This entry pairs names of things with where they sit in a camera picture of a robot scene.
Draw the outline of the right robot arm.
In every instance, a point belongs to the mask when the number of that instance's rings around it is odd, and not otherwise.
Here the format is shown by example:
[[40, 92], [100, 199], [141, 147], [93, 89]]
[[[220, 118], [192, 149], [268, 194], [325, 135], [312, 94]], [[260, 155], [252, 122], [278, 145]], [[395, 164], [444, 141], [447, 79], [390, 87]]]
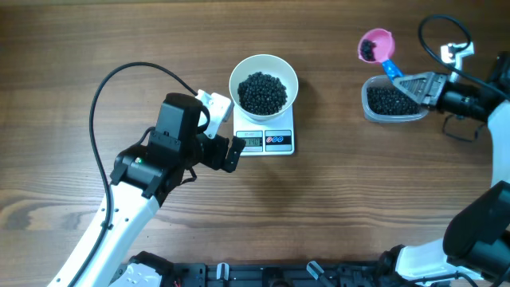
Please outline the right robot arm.
[[452, 83], [440, 73], [398, 77], [412, 100], [441, 112], [479, 120], [492, 138], [491, 187], [457, 214], [442, 238], [396, 246], [382, 254], [372, 275], [379, 286], [436, 286], [464, 278], [499, 286], [509, 280], [509, 54], [499, 53], [478, 87]]

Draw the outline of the pink scoop blue handle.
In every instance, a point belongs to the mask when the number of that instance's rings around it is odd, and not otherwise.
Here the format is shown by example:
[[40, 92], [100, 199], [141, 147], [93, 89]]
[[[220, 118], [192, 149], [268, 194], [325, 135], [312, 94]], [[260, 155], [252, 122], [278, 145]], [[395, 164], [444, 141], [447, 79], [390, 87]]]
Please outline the pink scoop blue handle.
[[[376, 44], [374, 48], [375, 52], [375, 61], [369, 62], [362, 59], [360, 55], [360, 46], [363, 40], [370, 40]], [[358, 58], [361, 61], [364, 61], [369, 64], [381, 65], [385, 74], [389, 78], [391, 82], [393, 82], [395, 77], [402, 77], [403, 73], [398, 68], [398, 66], [391, 60], [395, 51], [395, 40], [390, 31], [375, 28], [367, 31], [359, 40], [359, 44], [357, 47]]]

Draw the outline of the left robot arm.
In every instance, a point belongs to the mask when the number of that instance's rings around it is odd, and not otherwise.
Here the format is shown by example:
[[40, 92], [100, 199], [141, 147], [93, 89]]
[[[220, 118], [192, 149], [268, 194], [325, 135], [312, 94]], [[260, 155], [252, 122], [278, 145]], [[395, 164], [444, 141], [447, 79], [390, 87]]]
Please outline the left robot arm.
[[155, 126], [116, 157], [100, 208], [50, 284], [109, 285], [142, 229], [186, 183], [185, 172], [199, 163], [235, 171], [245, 142], [218, 134], [232, 108], [232, 100], [217, 93], [167, 94]]

